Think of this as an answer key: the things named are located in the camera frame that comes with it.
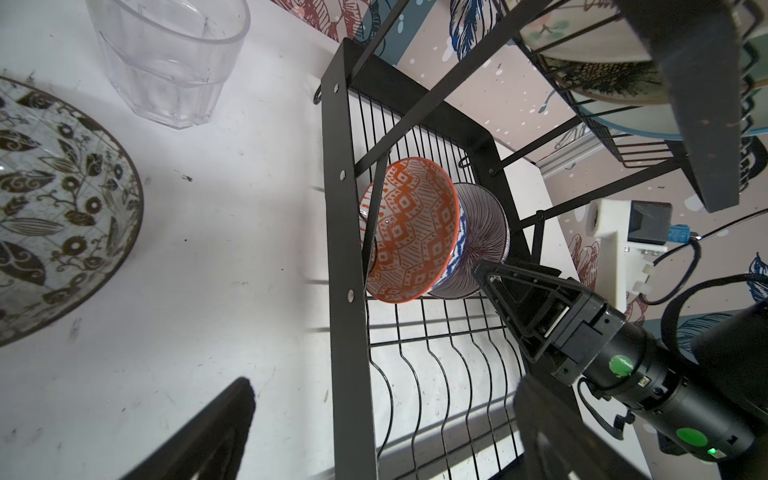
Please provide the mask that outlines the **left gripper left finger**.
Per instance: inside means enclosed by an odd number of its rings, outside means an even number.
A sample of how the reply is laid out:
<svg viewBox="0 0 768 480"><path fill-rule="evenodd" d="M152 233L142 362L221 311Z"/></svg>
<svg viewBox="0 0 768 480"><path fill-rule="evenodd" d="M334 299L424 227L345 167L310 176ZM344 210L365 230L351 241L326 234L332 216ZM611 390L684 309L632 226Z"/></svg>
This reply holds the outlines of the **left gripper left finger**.
<svg viewBox="0 0 768 480"><path fill-rule="evenodd" d="M256 411L254 390L239 377L127 479L235 479Z"/></svg>

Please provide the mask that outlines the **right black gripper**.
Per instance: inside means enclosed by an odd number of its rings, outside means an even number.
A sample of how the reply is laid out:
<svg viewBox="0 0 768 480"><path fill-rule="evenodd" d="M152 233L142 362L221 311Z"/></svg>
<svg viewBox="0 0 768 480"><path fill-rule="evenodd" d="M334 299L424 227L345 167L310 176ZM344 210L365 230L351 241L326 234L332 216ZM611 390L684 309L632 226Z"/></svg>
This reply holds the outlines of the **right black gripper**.
<svg viewBox="0 0 768 480"><path fill-rule="evenodd" d="M568 386L625 324L623 313L556 269L480 261L472 274L526 359L550 361L551 375Z"/></svg>

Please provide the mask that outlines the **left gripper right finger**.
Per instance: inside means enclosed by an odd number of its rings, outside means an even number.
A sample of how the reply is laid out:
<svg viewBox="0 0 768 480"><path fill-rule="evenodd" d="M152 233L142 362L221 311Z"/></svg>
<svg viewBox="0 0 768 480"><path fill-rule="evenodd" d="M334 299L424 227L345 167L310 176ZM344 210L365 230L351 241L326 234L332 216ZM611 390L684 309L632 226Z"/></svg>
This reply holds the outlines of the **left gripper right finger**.
<svg viewBox="0 0 768 480"><path fill-rule="evenodd" d="M514 412L529 479L645 479L574 411L530 375L517 387Z"/></svg>

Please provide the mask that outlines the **red patterned bowl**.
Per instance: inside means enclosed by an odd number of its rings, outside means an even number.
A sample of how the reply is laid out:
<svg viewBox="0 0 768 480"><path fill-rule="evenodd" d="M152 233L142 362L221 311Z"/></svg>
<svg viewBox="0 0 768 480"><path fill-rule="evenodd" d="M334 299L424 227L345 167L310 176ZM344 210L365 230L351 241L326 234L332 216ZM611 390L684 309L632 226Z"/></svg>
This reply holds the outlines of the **red patterned bowl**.
<svg viewBox="0 0 768 480"><path fill-rule="evenodd" d="M144 210L139 174L86 113L1 80L1 343L75 310L118 271Z"/></svg>

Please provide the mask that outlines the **clear drinking glass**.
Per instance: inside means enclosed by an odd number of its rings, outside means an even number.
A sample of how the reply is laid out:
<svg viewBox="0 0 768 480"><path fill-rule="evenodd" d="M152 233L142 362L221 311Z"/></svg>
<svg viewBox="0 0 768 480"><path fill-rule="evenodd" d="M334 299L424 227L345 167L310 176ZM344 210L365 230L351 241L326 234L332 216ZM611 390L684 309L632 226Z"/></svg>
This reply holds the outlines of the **clear drinking glass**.
<svg viewBox="0 0 768 480"><path fill-rule="evenodd" d="M210 121L251 26L245 0L89 0L111 85L139 117Z"/></svg>

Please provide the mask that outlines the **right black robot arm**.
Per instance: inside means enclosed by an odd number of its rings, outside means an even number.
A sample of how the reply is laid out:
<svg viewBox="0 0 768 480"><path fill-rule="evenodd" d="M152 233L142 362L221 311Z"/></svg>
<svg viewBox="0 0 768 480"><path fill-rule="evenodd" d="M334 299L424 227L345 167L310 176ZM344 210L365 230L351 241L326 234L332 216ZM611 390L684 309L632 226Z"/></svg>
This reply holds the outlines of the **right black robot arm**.
<svg viewBox="0 0 768 480"><path fill-rule="evenodd" d="M715 463L725 479L766 477L766 302L698 334L690 355L678 335L691 297L736 283L765 285L764 275L731 275L687 289L667 305L654 336L556 269L482 261L472 273L541 378L587 387L626 407L603 426L613 438L642 418L680 453Z"/></svg>

